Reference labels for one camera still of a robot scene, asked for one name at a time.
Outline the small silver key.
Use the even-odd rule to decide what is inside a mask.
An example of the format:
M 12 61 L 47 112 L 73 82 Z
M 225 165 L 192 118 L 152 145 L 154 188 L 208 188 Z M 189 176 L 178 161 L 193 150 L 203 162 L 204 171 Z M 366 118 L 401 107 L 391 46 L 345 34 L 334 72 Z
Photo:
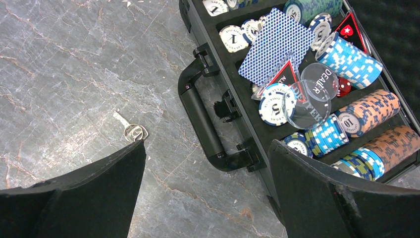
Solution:
M 149 133 L 144 126 L 130 123 L 117 111 L 114 111 L 113 117 L 123 124 L 124 138 L 130 143 L 134 143 L 137 140 L 144 140 L 148 138 Z

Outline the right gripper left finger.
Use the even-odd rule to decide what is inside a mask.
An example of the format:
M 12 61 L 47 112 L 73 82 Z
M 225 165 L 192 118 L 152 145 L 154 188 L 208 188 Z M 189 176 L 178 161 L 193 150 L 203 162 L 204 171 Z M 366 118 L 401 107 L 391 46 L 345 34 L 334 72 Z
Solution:
M 145 162 L 139 140 L 62 176 L 2 190 L 1 237 L 127 237 Z

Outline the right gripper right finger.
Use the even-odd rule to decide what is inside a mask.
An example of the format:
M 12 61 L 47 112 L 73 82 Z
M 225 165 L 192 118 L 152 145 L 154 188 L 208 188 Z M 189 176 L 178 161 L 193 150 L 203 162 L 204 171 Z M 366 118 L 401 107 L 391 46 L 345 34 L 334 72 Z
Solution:
M 273 140 L 268 150 L 290 238 L 417 238 L 420 192 L 365 180 Z

